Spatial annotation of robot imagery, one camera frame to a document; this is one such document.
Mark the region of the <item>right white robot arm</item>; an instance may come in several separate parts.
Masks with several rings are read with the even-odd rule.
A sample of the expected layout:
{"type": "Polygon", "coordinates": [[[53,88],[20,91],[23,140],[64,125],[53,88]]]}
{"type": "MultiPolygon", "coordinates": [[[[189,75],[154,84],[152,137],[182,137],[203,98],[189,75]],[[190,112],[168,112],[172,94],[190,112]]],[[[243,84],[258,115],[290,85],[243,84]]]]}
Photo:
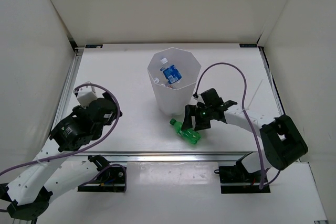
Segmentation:
{"type": "Polygon", "coordinates": [[[235,101],[223,101],[214,88],[199,98],[195,105],[185,106],[183,130],[207,130],[211,128],[211,121],[216,120],[249,131],[257,138],[257,151],[243,156],[235,164],[240,181],[247,182],[255,172],[268,168],[282,171],[307,154],[308,146],[291,117],[283,114],[270,118],[247,112],[235,101]]]}

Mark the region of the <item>clear unlabeled plastic bottle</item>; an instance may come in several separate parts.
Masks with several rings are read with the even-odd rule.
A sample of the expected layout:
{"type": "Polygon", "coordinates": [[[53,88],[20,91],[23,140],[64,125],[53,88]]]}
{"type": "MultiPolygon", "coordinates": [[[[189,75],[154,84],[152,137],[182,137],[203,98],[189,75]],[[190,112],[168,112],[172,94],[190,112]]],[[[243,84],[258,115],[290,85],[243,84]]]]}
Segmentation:
{"type": "Polygon", "coordinates": [[[153,81],[154,81],[155,84],[165,86],[165,84],[159,78],[154,78],[153,81]]]}

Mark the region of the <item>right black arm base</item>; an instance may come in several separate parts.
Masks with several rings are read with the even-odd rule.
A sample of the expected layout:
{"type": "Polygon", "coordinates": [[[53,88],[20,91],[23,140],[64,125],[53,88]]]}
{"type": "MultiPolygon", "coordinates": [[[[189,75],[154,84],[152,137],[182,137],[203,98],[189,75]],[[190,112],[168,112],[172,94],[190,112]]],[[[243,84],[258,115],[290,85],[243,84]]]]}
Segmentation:
{"type": "Polygon", "coordinates": [[[271,193],[265,178],[263,189],[259,188],[261,172],[257,171],[245,176],[236,166],[219,166],[214,170],[219,176],[221,194],[267,194],[271,193]]]}

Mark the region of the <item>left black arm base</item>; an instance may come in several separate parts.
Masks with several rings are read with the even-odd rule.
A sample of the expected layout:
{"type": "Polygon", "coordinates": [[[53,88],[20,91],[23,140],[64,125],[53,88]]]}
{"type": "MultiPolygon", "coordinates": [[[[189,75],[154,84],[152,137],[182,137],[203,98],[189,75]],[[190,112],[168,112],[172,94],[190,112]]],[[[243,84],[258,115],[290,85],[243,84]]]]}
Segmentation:
{"type": "Polygon", "coordinates": [[[101,155],[89,156],[98,174],[90,181],[78,186],[78,192],[125,193],[127,190],[127,167],[108,161],[101,155]]]}

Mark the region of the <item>green plastic soda bottle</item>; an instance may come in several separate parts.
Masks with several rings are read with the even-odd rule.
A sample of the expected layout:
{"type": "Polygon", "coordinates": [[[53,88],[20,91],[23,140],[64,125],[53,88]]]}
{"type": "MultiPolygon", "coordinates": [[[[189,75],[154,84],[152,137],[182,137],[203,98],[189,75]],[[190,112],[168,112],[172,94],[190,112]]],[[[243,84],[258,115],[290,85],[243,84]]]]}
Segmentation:
{"type": "Polygon", "coordinates": [[[193,129],[183,130],[182,122],[179,122],[176,119],[171,119],[170,125],[173,127],[177,135],[179,135],[182,139],[189,142],[190,144],[197,144],[198,141],[201,139],[201,135],[193,129]]]}

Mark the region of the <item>blue label plastic bottle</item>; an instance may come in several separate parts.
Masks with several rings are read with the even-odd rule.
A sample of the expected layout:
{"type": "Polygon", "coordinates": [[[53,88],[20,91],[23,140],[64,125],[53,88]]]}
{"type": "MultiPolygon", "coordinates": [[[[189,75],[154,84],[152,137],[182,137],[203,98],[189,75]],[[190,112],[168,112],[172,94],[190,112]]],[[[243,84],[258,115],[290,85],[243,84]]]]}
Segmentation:
{"type": "Polygon", "coordinates": [[[175,65],[171,65],[166,58],[160,60],[161,68],[164,68],[162,72],[169,84],[177,83],[181,80],[182,75],[175,65]]]}

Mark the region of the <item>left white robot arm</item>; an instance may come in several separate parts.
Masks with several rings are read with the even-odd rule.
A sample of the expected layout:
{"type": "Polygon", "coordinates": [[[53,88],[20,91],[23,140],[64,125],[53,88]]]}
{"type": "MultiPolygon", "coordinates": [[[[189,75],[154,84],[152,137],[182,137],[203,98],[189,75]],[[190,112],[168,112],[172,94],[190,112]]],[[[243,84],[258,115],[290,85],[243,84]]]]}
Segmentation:
{"type": "Polygon", "coordinates": [[[9,203],[3,212],[13,219],[35,221],[64,193],[92,183],[109,185],[119,169],[126,173],[124,166],[101,155],[89,156],[73,172],[62,169],[69,157],[105,140],[122,116],[116,97],[100,85],[86,82],[73,92],[78,106],[52,129],[36,157],[1,172],[24,168],[14,180],[1,184],[1,200],[9,203]]]}

